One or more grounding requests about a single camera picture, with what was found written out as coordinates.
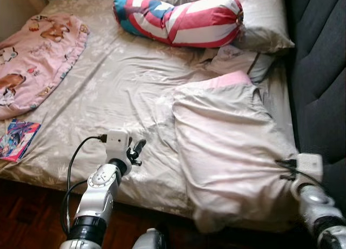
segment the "black wire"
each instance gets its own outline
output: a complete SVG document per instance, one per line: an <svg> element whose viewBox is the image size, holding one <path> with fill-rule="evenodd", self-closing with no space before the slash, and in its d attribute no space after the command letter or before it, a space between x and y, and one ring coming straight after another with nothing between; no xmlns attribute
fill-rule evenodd
<svg viewBox="0 0 346 249"><path fill-rule="evenodd" d="M68 168L68 171L67 171L67 191L70 189L70 185L71 185L71 168L72 168L72 164L75 160L75 157L78 153L78 151L80 150L80 148L83 146L83 144L85 144L86 141L90 140L90 139L99 139L100 140L100 137L99 136L90 136L86 139L84 139L83 142L81 142L81 144L77 147L77 149L75 150L75 153L73 154L71 160L70 160L70 163L69 163L69 168ZM66 219L67 218L70 218L70 212L69 212L69 205L70 205L70 196L69 194L67 193L67 198L66 198ZM69 222L67 223L67 233L70 232L70 226L69 226Z"/></svg>
<svg viewBox="0 0 346 249"><path fill-rule="evenodd" d="M64 223L64 208L65 208L66 199L67 199L67 197L70 195L71 191L72 191L74 188L76 188L77 186L79 186L79 185L81 185L81 184L83 184L83 183L86 183L87 181L88 181L88 180L80 181L80 182L74 184L72 187L70 187L70 188L66 191L65 196L64 196L64 198L63 198L63 201L62 201L62 203L61 203L61 206L60 206L60 224L61 224L61 227L62 227L62 229L63 229L63 231L64 231L64 233L65 233L66 235L69 234L69 232L68 232L68 230L67 230L67 227L65 226L65 223Z"/></svg>
<svg viewBox="0 0 346 249"><path fill-rule="evenodd" d="M276 162L276 164L278 164L279 166L283 167L283 168L286 168L286 169L289 169L291 172L294 172L296 174L302 174L304 177L307 177L308 179L310 179L311 181L313 181L318 187L320 187L321 189L323 189L325 191L325 188L324 186L318 181L316 180L314 177L311 177L310 175L306 174L306 173L303 173L295 168L292 168L292 167L289 167L289 166L286 166L286 165L283 165L282 163L280 162Z"/></svg>

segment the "bolster pillow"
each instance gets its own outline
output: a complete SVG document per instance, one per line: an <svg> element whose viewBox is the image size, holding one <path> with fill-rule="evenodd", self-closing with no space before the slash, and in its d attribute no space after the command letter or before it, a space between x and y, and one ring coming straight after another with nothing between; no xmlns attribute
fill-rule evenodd
<svg viewBox="0 0 346 249"><path fill-rule="evenodd" d="M215 48L233 41L243 22L239 0L199 0L178 6L157 0L114 0L120 26L171 46Z"/></svg>

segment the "book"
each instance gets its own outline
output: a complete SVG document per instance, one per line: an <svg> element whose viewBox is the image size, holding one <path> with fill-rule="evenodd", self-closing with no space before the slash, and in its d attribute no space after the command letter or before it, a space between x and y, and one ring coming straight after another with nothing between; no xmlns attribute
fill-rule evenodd
<svg viewBox="0 0 346 249"><path fill-rule="evenodd" d="M0 159L13 162L21 159L40 127L39 123L13 119L0 139Z"/></svg>

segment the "wooden floor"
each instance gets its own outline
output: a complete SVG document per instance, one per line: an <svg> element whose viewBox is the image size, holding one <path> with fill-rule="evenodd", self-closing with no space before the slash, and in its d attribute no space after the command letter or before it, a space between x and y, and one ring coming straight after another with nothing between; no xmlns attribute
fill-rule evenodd
<svg viewBox="0 0 346 249"><path fill-rule="evenodd" d="M65 240L59 223L64 193L46 188L0 180L0 248L59 248ZM80 196L71 199L72 212ZM227 229L202 235L188 219L116 204L103 249L131 249L150 227L166 223L172 249L314 248L304 229L287 234L270 234Z"/></svg>

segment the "dark gray headboard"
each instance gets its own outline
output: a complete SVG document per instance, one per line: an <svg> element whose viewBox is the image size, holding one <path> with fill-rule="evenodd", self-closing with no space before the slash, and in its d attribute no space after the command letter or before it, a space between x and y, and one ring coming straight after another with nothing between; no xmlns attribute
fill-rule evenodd
<svg viewBox="0 0 346 249"><path fill-rule="evenodd" d="M287 62L295 140L323 156L323 182L346 214L345 0L287 0Z"/></svg>

